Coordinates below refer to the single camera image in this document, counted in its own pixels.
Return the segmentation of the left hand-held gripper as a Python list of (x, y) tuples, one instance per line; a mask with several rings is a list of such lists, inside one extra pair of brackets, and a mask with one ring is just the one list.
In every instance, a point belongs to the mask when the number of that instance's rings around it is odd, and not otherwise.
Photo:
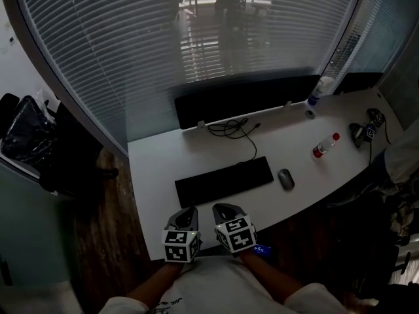
[(162, 231), (161, 240), (166, 262), (191, 263), (202, 243), (197, 208), (185, 208), (172, 215)]

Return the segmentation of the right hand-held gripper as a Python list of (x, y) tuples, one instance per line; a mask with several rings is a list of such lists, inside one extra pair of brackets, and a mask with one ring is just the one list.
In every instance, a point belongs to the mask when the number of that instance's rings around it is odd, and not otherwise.
[(216, 203), (212, 211), (217, 239), (230, 253), (238, 254), (256, 246), (255, 227), (249, 215), (241, 207), (227, 203)]

